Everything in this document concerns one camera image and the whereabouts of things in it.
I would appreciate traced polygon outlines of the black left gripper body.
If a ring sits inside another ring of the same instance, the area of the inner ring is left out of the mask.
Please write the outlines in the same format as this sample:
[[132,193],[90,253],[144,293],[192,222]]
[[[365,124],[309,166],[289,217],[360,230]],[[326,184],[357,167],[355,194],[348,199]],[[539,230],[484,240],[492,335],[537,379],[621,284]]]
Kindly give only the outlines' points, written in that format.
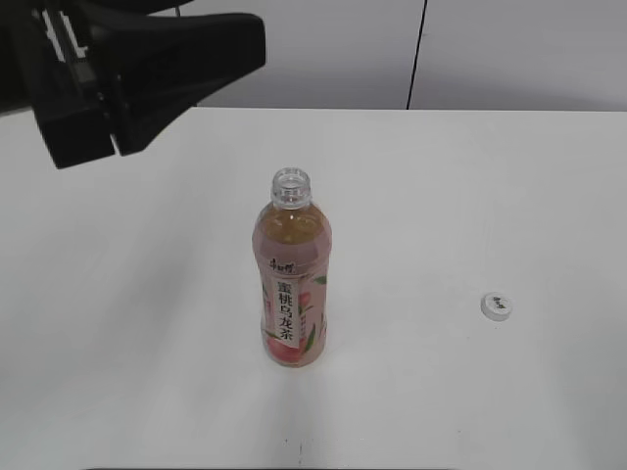
[[122,154],[104,74],[79,52],[81,5],[1,3],[1,115],[33,112],[57,169]]

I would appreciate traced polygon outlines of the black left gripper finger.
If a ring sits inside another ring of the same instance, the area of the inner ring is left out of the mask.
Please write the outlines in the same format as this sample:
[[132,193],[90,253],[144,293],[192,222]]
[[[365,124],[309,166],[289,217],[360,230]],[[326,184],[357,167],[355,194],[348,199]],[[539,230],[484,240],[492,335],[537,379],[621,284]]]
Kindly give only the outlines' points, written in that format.
[[88,55],[121,154],[146,149],[172,122],[262,68],[265,24],[253,14],[152,17],[88,9]]

